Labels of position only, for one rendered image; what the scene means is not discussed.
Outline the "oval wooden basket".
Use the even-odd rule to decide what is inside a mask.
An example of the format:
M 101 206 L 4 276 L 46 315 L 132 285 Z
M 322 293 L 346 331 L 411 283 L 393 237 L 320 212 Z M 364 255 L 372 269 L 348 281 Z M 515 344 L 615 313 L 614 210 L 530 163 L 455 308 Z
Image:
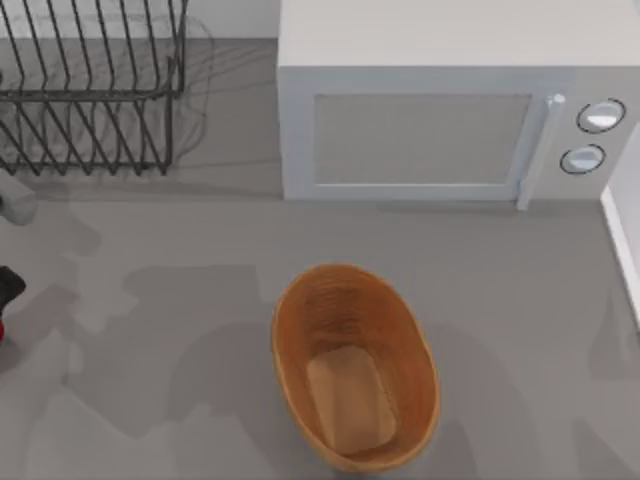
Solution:
M 440 380 L 404 298 L 355 265 L 295 277 L 271 323 L 275 376 L 311 448 L 333 468 L 378 473 L 418 456 L 440 417 Z

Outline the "microwave door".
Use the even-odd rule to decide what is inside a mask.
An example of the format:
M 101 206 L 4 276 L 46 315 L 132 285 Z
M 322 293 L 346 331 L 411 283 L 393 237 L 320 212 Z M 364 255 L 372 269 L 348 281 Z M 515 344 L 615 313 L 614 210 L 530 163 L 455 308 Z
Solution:
M 278 70 L 289 199 L 505 201 L 548 112 L 550 82 L 502 67 Z

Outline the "pale microwave oven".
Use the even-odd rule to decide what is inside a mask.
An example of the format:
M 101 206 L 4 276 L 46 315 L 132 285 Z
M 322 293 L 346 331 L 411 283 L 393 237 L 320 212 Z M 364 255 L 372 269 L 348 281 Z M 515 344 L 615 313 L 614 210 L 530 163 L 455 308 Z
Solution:
M 525 69 L 566 97 L 530 202 L 596 201 L 640 127 L 640 0 L 282 0 L 280 67 Z M 580 110 L 617 99 L 624 119 L 581 131 Z M 559 165 L 595 144 L 606 159 L 586 175 Z

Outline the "microwave knob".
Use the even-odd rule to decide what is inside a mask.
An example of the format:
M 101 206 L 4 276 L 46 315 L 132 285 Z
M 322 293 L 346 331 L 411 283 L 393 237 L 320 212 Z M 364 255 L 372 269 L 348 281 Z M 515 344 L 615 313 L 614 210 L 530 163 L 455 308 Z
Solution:
M 601 134 L 615 128 L 625 117 L 626 107 L 617 99 L 585 105 L 577 115 L 578 128 L 588 134 Z
M 596 171 L 605 159 L 606 152 L 600 146 L 589 144 L 566 151 L 559 165 L 569 175 L 586 175 Z

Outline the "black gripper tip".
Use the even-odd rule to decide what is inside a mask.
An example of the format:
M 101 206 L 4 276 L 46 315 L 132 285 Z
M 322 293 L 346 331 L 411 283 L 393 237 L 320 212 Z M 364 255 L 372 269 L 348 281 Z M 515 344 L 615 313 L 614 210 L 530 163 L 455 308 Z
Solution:
M 6 307 L 26 289 L 24 279 L 8 266 L 0 266 L 0 318 Z

